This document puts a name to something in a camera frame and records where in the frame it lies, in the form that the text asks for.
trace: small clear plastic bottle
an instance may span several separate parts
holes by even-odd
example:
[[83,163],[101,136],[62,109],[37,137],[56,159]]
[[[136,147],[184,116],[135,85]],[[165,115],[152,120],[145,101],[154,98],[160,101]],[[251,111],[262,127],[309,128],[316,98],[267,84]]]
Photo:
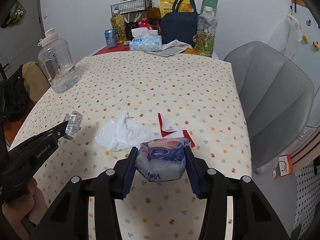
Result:
[[119,10],[115,10],[114,15],[111,17],[110,22],[112,28],[116,30],[118,43],[123,43],[127,40],[124,28],[124,16],[119,14]]
[[194,49],[196,54],[206,57],[212,56],[217,25],[218,20],[214,16],[213,9],[206,6],[204,12],[198,16],[197,39]]
[[60,94],[73,87],[79,81],[79,73],[70,55],[68,42],[50,29],[38,46],[42,46],[38,55],[41,70],[53,91]]

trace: yellow snack bag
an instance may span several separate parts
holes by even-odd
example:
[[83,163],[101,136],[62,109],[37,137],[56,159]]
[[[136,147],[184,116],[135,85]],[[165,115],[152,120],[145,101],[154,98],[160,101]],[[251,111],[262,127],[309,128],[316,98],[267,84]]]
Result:
[[[164,17],[165,14],[172,12],[172,5],[175,0],[160,0],[160,12],[161,17]],[[192,12],[192,6],[190,0],[183,0],[179,9],[179,12]]]

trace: black basket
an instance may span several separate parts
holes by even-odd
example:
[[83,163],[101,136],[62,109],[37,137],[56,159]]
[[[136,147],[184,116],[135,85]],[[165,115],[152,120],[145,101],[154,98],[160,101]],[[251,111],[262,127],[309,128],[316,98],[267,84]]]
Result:
[[120,14],[146,11],[151,9],[151,0],[126,0],[111,5],[111,14],[113,16],[115,10],[119,10]]
[[125,34],[127,35],[127,40],[132,41],[133,36],[132,36],[132,29],[136,29],[139,27],[139,22],[129,22],[129,23],[124,23],[125,27]]

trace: brown cushion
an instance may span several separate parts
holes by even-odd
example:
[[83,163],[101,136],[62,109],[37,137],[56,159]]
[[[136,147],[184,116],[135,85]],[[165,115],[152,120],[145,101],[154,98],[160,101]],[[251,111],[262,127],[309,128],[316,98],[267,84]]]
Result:
[[47,78],[40,69],[40,63],[30,61],[23,65],[22,76],[24,79],[24,87],[30,95],[30,99],[38,102],[50,88]]

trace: table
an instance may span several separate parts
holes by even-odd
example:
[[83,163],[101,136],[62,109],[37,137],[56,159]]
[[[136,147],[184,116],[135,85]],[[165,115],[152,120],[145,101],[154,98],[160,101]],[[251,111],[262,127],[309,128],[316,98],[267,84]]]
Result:
[[[108,48],[107,46],[99,49],[97,52],[95,52],[94,54],[92,54],[92,56],[96,56],[96,55],[101,55],[104,53],[109,53],[109,52],[117,52],[117,51],[130,51],[129,45],[121,45],[118,44],[117,46],[113,47],[113,48]],[[193,54],[196,55],[193,49],[186,49],[184,52],[182,52],[184,54]],[[212,53],[212,58],[213,59],[219,59],[217,54],[215,52]]]
[[[124,110],[154,133],[160,133],[157,113],[163,114],[188,130],[194,155],[209,167],[233,178],[251,175],[249,137],[230,63],[188,54],[115,52],[85,57],[77,68],[79,82],[62,94],[50,88],[12,144],[62,122],[66,113],[82,113],[76,140],[60,139],[59,149],[35,175],[48,206],[71,177],[95,177],[125,158],[126,152],[108,152],[94,139]],[[90,198],[90,239],[95,239],[93,202]],[[116,201],[122,237],[198,239],[205,204],[192,193],[186,173],[179,180],[149,183],[136,172],[130,194]],[[227,219],[226,239],[231,239],[230,199]]]

